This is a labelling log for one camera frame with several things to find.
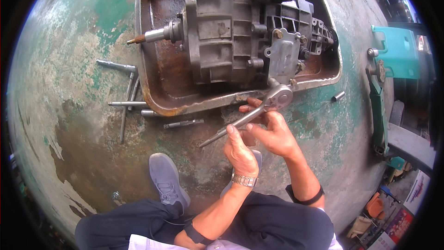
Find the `hand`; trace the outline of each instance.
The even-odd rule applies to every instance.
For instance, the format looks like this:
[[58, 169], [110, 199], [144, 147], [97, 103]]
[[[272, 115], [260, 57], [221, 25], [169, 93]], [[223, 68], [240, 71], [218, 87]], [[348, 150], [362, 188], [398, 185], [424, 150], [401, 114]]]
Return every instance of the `hand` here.
[[233, 125], [226, 127], [228, 139], [225, 142], [223, 152], [233, 165], [237, 175], [256, 178], [259, 174], [259, 167], [254, 154], [247, 148], [254, 146], [254, 137], [247, 131], [238, 131]]
[[[239, 107], [240, 112], [250, 112], [262, 103], [261, 100], [254, 97], [247, 98], [247, 102], [248, 105]], [[256, 117], [251, 122], [252, 123], [246, 125], [247, 131], [262, 142], [271, 153], [280, 155], [283, 158], [289, 158], [295, 153], [301, 152], [296, 139], [294, 139], [284, 117], [280, 113], [268, 111]], [[263, 124], [267, 127], [267, 130], [253, 123]]]

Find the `black sleeve band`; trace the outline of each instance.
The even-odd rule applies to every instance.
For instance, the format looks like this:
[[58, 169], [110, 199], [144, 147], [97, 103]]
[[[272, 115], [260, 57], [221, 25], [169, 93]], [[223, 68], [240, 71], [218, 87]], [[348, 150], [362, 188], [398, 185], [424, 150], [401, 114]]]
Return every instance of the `black sleeve band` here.
[[189, 236], [196, 244], [202, 243], [208, 245], [214, 242], [214, 240], [210, 240], [196, 231], [196, 229], [193, 227], [193, 220], [189, 220], [183, 229], [185, 230], [186, 235]]
[[293, 188], [292, 188], [291, 184], [287, 185], [285, 190], [287, 191], [288, 196], [290, 196], [290, 198], [293, 201], [293, 203], [301, 204], [301, 205], [304, 205], [304, 206], [309, 206], [311, 204], [316, 203], [316, 201], [319, 200], [320, 197], [325, 194], [324, 190], [322, 189], [322, 186], [321, 186], [321, 189], [319, 189], [319, 192], [316, 194], [316, 196], [314, 196], [313, 198], [311, 198], [311, 199], [309, 199], [307, 201], [299, 201], [298, 199], [296, 199], [294, 197]]

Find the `green painted floor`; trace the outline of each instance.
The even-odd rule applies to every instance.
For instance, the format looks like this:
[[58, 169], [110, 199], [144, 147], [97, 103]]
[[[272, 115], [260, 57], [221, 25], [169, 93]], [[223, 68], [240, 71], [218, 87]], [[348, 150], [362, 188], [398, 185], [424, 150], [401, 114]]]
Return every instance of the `green painted floor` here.
[[[379, 185], [384, 163], [370, 148], [372, 118], [364, 68], [374, 43], [370, 25], [386, 25], [375, 0], [326, 0], [343, 57], [341, 80], [298, 92], [282, 114], [326, 191], [326, 212], [342, 231]], [[134, 37], [135, 0], [38, 0], [19, 38], [8, 86], [12, 142], [25, 183], [49, 219], [69, 240], [84, 215], [111, 210], [145, 197], [158, 198], [148, 157], [167, 153], [176, 163], [192, 212], [218, 197], [230, 179], [222, 153], [225, 139], [204, 150], [197, 145], [240, 116], [237, 106], [179, 118], [128, 114], [119, 144], [122, 100], [128, 75], [96, 58], [139, 64]], [[338, 103], [330, 98], [344, 90]], [[385, 83], [386, 110], [393, 102]], [[166, 122], [204, 118], [205, 124], [164, 130]], [[257, 192], [286, 200], [290, 183], [280, 157], [267, 153]], [[112, 193], [120, 198], [113, 201]]]

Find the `man's left hand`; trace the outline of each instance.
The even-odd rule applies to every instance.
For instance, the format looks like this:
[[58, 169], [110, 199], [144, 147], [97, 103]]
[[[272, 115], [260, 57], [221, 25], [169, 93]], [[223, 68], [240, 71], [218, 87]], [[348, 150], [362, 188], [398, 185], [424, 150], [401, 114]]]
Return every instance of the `man's left hand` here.
[[247, 131], [239, 131], [233, 125], [226, 127], [228, 139], [225, 142], [223, 152], [233, 165], [237, 175], [256, 178], [259, 167], [254, 154], [247, 146], [255, 146], [254, 137]]

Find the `white shirt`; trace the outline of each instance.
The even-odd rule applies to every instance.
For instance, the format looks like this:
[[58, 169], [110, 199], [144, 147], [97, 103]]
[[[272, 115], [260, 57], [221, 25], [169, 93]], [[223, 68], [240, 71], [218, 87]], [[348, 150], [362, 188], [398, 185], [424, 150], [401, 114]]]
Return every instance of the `white shirt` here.
[[[177, 245], [166, 244], [162, 242], [158, 242], [147, 237], [132, 234], [130, 237], [130, 245], [128, 250], [187, 250], [188, 248], [184, 248]], [[223, 239], [216, 239], [214, 242], [209, 244], [206, 250], [249, 250], [243, 246], [240, 246], [236, 243], [229, 242]], [[336, 235], [333, 233], [332, 243], [330, 244], [329, 250], [342, 250], [342, 246], [339, 245], [339, 242], [336, 240]]]

